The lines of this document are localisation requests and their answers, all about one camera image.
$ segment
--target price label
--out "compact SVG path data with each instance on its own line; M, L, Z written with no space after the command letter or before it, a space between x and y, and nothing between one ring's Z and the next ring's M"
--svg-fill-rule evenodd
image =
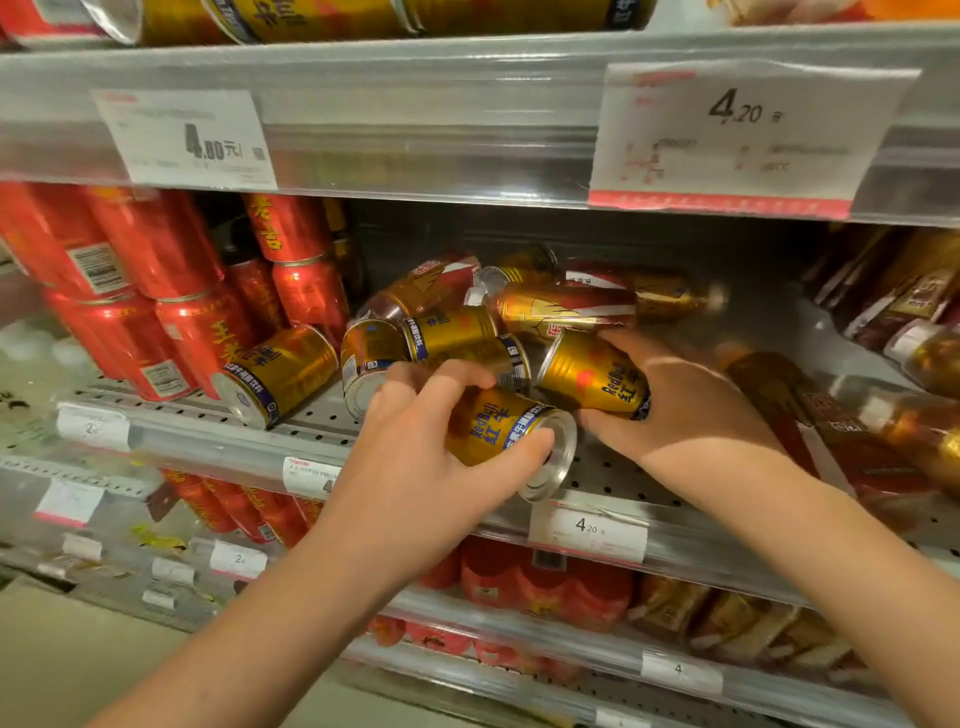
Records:
M695 695L723 694L723 671L719 667L694 665L648 650L643 651L640 677L667 688Z
M275 190L249 91L95 90L135 184Z
M772 61L612 63L589 202L846 219L919 75Z
M62 404L57 413L57 432L66 440L94 448L130 452L130 420L120 412Z
M647 529L638 523L617 521L610 516L567 508L557 500L545 500L534 504L529 544L585 556L605 556L632 566L643 563Z
M326 499L333 490L340 470L337 465L288 456L283 458L283 485L298 496Z
M65 478L50 479L50 487L40 499L34 518L83 528L104 496L104 489Z
M210 554L210 568L243 581L253 581L267 568L267 554L255 548L217 541Z

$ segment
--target price sign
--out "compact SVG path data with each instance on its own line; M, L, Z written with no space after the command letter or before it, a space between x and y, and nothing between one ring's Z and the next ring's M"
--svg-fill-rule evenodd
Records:
M95 90L135 184L276 189L249 91Z
M54 477L36 507L34 518L83 528L103 496L103 488Z
M301 457L283 458L283 485L298 496L326 499L341 468Z
M267 568L267 554L255 548L217 541L210 554L210 568L243 581L253 581Z
M66 440L94 448L130 452L130 420L120 412L61 404L57 432Z
M566 507L558 500L535 503L530 517L530 546L573 554L606 556L632 566L642 564L647 529L641 524Z
M842 220L919 69L612 63L589 202Z
M685 660L643 651L640 677L668 688L695 695L722 695L723 671L711 665L695 665Z

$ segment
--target shelf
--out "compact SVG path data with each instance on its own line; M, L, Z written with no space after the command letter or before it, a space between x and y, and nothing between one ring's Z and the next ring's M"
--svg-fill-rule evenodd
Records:
M282 191L587 204L612 61L921 68L853 218L950 226L960 205L960 23L409 39L0 57L4 179L127 183L90 91L249 89Z

